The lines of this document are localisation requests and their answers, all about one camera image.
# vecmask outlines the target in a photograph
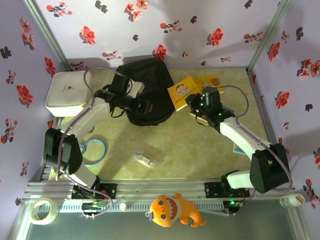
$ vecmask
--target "yellow book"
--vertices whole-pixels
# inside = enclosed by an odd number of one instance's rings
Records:
[[[209,87],[209,86],[214,86],[214,87],[222,86],[216,75],[197,77],[197,78],[194,78],[193,80],[201,91],[205,87]],[[219,93],[223,93],[225,89],[218,88],[218,91]]]
[[[176,111],[183,109],[187,105],[186,98],[190,94],[202,93],[191,76],[169,87],[168,92]]]

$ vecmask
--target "small white bottle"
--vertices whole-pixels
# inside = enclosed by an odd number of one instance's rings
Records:
[[[149,157],[148,155],[144,154],[141,151],[136,150],[133,154],[132,157],[137,160],[139,163],[149,167],[149,168],[156,168],[158,166],[158,162],[153,159],[152,157]]]
[[[280,197],[280,204],[284,208],[299,207],[300,205],[304,204],[305,201],[305,197],[300,193],[292,193]]]

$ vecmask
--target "metal bracket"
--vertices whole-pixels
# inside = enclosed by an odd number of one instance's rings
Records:
[[[112,198],[114,200],[114,199],[116,199],[117,184],[115,184],[115,183],[100,183],[99,191],[104,192],[105,194],[108,194],[110,196],[110,198]],[[82,189],[78,185],[74,185],[73,190],[72,190],[71,199],[100,200],[100,199],[104,199],[104,196],[102,196],[100,194],[92,193],[91,191],[87,191],[85,189]]]
[[[221,198],[246,198],[250,197],[248,190],[244,188],[232,189],[226,194],[222,188],[220,182],[205,182],[204,183],[205,196],[207,199],[221,199]]]

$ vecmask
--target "white box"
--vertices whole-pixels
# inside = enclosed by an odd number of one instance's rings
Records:
[[[92,96],[85,85],[84,73],[85,71],[63,71],[53,76],[45,100],[45,106],[52,115],[74,117],[88,104]],[[92,88],[90,72],[85,79]]]

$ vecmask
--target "black bag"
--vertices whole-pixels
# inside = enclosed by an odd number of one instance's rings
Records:
[[[149,58],[121,65],[117,71],[144,84],[139,97],[152,103],[151,112],[140,114],[126,110],[129,121],[137,126],[156,126],[165,122],[175,111],[168,93],[168,88],[174,85],[165,63],[159,58]],[[121,78],[115,75],[114,80]]]

